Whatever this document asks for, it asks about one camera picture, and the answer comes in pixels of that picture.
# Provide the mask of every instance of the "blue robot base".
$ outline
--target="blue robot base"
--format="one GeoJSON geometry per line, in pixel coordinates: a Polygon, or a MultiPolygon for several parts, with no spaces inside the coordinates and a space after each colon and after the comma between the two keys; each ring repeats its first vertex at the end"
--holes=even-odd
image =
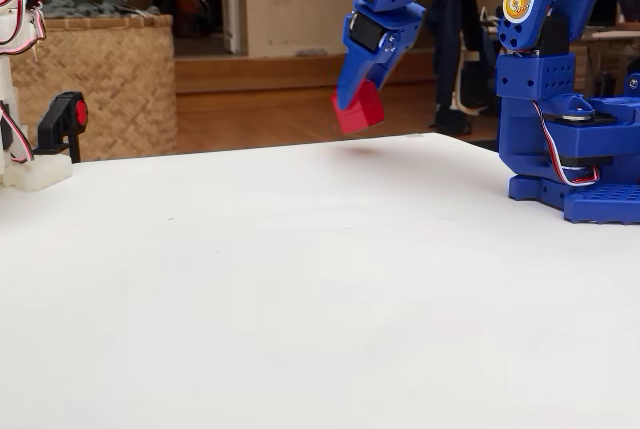
{"type": "Polygon", "coordinates": [[[559,209],[574,224],[640,224],[640,185],[636,184],[574,188],[548,179],[515,176],[509,181],[509,197],[559,209]]]}

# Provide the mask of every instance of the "white table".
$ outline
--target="white table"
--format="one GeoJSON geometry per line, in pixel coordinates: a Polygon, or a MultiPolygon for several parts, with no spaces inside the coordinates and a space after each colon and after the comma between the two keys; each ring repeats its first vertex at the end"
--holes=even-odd
{"type": "Polygon", "coordinates": [[[428,135],[0,191],[0,428],[639,427],[640,228],[509,176],[428,135]]]}

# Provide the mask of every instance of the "wicker planter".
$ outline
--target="wicker planter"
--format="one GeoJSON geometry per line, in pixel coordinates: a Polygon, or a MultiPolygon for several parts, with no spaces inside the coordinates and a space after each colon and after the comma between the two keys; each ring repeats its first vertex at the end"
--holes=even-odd
{"type": "Polygon", "coordinates": [[[89,125],[83,160],[175,152],[176,95],[171,17],[49,19],[38,62],[12,59],[21,122],[36,127],[52,98],[81,91],[89,125]]]}

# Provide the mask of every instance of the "black clamp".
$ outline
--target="black clamp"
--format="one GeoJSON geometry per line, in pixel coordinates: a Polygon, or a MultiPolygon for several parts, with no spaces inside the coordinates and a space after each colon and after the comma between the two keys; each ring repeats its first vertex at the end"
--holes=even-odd
{"type": "Polygon", "coordinates": [[[71,162],[80,162],[78,136],[87,129],[88,120],[89,111],[81,92],[59,94],[38,124],[38,147],[33,153],[52,155],[68,149],[71,162]]]}

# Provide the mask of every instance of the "red block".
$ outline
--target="red block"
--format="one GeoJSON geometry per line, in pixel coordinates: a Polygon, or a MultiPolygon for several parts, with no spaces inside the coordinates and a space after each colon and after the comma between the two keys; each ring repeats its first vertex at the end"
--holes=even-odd
{"type": "Polygon", "coordinates": [[[378,96],[378,90],[371,81],[364,81],[356,92],[353,101],[344,110],[338,107],[336,92],[331,97],[333,110],[338,116],[340,129],[344,134],[353,134],[368,129],[384,121],[384,109],[378,96]]]}

